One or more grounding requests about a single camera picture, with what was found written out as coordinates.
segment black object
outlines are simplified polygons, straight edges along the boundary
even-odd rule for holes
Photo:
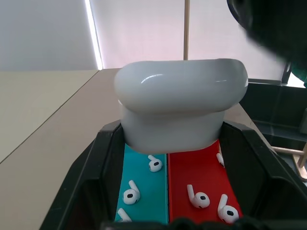
[[[229,182],[245,215],[232,226],[111,223],[124,158],[119,121],[102,128],[71,166],[41,230],[307,230],[307,188],[292,169],[244,125],[223,123],[219,137]]]
[[[247,35],[273,53],[307,68],[307,1],[227,0]]]

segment earbud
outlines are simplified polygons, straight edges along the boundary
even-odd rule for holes
[[[153,155],[148,155],[148,159],[150,159],[149,162],[149,170],[153,173],[159,171],[162,169],[162,161],[154,157]]]
[[[226,222],[227,224],[232,224],[237,219],[239,219],[238,211],[227,204],[228,196],[226,194],[222,194],[219,206],[217,208],[217,214],[219,218]]]
[[[194,195],[193,186],[191,184],[187,185],[189,200],[193,204],[194,207],[204,208],[208,207],[210,204],[209,197],[202,192],[198,192]]]
[[[217,157],[217,160],[219,161],[219,163],[225,168],[224,159],[223,159],[221,153],[217,153],[216,157]]]
[[[120,208],[117,211],[117,213],[120,216],[122,222],[132,222],[131,218],[128,216],[128,214],[125,212],[125,210],[123,210],[122,208]]]
[[[126,205],[133,205],[138,202],[141,195],[133,180],[129,181],[129,186],[131,189],[128,189],[124,192],[123,200]]]

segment wooden stick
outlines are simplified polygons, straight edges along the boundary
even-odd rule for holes
[[[185,0],[184,29],[183,29],[183,60],[187,60],[189,54],[189,14],[190,14],[190,0]]]

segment plastic tray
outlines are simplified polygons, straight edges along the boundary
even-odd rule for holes
[[[124,166],[121,179],[117,210],[123,208],[132,221],[157,221],[168,223],[168,193],[166,155],[155,155],[163,163],[158,172],[151,172],[147,155],[140,154],[125,146]],[[130,189],[128,181],[133,180],[141,194],[134,205],[126,205],[122,195]],[[115,221],[120,220],[116,214]]]
[[[227,204],[236,208],[242,216],[239,204],[228,181],[225,168],[216,158],[218,141],[211,146],[190,152],[168,155],[169,220],[187,217],[196,223],[219,221],[217,206],[223,193],[228,195]],[[207,208],[195,208],[189,201],[187,185],[194,192],[204,192],[210,199]]]

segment wall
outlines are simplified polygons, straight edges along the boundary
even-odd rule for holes
[[[3,1],[0,31],[0,70],[97,69],[84,0]]]

